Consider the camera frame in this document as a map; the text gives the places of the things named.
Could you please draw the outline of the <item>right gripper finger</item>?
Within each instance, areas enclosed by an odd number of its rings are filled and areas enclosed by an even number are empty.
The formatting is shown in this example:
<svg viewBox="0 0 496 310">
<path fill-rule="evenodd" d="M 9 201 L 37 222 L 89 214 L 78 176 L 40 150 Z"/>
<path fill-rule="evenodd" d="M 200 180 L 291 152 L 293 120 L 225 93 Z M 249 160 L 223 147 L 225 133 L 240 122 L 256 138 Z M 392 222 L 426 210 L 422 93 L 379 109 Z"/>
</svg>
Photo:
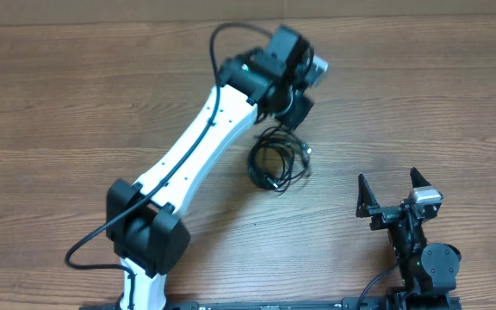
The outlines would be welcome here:
<svg viewBox="0 0 496 310">
<path fill-rule="evenodd" d="M 376 200 L 364 174 L 358 176 L 358 198 L 356 206 L 356 217 L 364 218 L 372 216 L 381 206 Z"/>
<path fill-rule="evenodd" d="M 431 184 L 423 177 L 416 167 L 412 167 L 410 169 L 410 178 L 414 188 L 431 186 Z"/>
</svg>

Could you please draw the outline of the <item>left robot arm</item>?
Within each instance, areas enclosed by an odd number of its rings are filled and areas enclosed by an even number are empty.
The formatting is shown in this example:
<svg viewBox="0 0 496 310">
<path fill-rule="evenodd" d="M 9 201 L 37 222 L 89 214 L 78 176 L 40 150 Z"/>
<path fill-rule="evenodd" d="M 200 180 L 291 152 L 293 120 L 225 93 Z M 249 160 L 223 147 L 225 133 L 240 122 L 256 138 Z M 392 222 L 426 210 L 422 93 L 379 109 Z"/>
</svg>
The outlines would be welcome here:
<svg viewBox="0 0 496 310">
<path fill-rule="evenodd" d="M 182 218 L 208 173 L 265 117 L 292 132 L 313 107 L 304 92 L 327 72 L 327 62 L 292 28 L 268 37 L 264 47 L 213 62 L 214 86 L 178 141 L 134 183 L 117 180 L 108 190 L 105 233 L 124 273 L 117 308 L 165 308 L 166 276 L 190 242 Z"/>
</svg>

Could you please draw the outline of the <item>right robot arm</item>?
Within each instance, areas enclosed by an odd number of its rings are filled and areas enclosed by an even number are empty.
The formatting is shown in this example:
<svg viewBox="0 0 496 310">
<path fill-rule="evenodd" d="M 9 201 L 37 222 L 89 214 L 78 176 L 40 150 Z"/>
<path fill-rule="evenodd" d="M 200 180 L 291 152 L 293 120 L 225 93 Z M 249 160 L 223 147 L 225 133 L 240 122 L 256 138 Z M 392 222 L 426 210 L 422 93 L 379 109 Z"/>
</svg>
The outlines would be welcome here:
<svg viewBox="0 0 496 310">
<path fill-rule="evenodd" d="M 382 271 L 356 299 L 356 309 L 460 309 L 456 276 L 462 254 L 453 245 L 430 244 L 423 224 L 437 217 L 443 194 L 415 168 L 410 170 L 412 190 L 397 206 L 383 207 L 375 198 L 366 177 L 358 176 L 356 217 L 371 219 L 373 231 L 387 230 L 395 263 Z M 402 285 L 389 288 L 383 297 L 369 291 L 393 270 L 399 270 Z"/>
</svg>

